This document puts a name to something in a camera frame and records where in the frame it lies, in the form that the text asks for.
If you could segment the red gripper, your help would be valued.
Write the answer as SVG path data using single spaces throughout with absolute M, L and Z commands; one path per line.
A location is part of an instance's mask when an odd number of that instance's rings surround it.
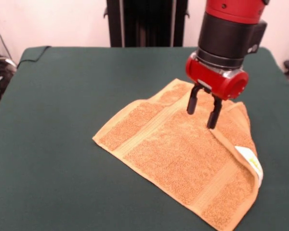
M 192 115 L 195 112 L 197 93 L 204 86 L 214 97 L 214 109 L 207 122 L 207 128 L 214 129 L 222 109 L 222 100 L 235 99 L 244 91 L 249 81 L 248 73 L 241 68 L 223 70 L 203 64 L 196 52 L 188 57 L 185 70 L 187 76 L 197 83 L 191 90 L 187 113 Z

